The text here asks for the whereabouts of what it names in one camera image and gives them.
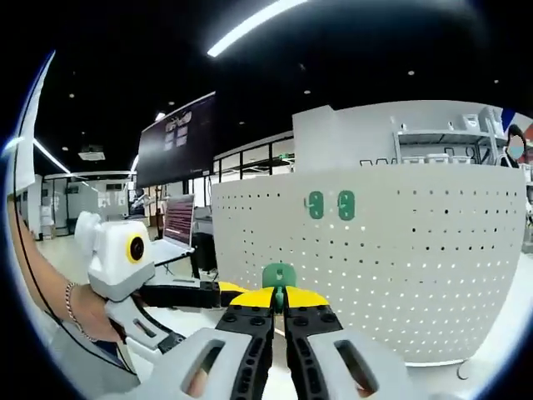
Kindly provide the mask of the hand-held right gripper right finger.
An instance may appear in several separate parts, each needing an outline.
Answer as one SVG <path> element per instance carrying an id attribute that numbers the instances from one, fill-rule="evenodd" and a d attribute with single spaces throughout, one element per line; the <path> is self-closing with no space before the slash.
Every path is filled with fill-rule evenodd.
<path id="1" fill-rule="evenodd" d="M 300 399 L 420 399 L 404 362 L 364 333 L 344 328 L 321 295 L 287 286 L 286 360 Z"/>

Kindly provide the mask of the person's left hand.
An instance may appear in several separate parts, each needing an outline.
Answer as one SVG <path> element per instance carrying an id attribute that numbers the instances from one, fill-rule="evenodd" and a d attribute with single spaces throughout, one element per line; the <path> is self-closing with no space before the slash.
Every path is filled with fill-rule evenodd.
<path id="1" fill-rule="evenodd" d="M 71 291 L 70 304 L 72 315 L 90 338 L 110 343 L 121 341 L 118 332 L 107 317 L 106 301 L 89 285 L 75 286 Z"/>

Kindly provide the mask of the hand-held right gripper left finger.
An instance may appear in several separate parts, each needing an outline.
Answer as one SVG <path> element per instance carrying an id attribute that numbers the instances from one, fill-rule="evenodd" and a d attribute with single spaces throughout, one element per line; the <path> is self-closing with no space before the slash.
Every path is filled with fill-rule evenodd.
<path id="1" fill-rule="evenodd" d="M 215 328 L 203 327 L 162 355 L 137 387 L 138 399 L 192 399 L 197 372 L 207 380 L 200 399 L 260 399 L 272 363 L 272 289 L 233 299 Z"/>

